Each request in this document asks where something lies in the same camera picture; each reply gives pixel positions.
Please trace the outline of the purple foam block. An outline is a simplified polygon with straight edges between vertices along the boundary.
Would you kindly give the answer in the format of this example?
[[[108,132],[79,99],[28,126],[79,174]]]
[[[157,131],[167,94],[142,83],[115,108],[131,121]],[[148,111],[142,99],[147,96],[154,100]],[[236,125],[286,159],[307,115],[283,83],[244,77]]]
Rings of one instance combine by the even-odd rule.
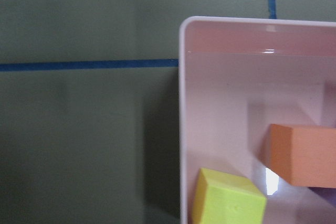
[[[324,187],[309,187],[311,191],[326,200],[332,206],[336,206],[336,189]]]

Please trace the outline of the pink plastic bin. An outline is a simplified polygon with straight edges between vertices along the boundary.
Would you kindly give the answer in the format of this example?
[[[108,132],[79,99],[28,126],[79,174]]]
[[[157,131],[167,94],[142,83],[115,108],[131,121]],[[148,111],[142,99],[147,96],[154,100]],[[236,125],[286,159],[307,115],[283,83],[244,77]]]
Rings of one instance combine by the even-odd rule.
[[[180,217],[202,167],[244,176],[264,223],[335,223],[309,187],[268,174],[271,124],[335,128],[335,23],[194,16],[180,26]]]

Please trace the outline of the yellow-green foam block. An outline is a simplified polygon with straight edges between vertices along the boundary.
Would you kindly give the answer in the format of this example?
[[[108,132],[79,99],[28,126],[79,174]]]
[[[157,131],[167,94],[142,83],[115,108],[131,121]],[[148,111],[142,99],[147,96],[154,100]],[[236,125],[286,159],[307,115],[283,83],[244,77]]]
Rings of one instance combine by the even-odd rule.
[[[192,223],[262,223],[267,198],[246,177],[201,168]]]

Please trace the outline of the orange foam block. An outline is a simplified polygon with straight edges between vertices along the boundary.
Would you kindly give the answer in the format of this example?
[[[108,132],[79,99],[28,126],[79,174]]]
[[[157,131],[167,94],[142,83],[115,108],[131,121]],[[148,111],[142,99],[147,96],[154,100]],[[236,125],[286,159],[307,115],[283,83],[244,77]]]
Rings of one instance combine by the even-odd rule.
[[[335,128],[271,124],[268,167],[293,186],[335,188]]]

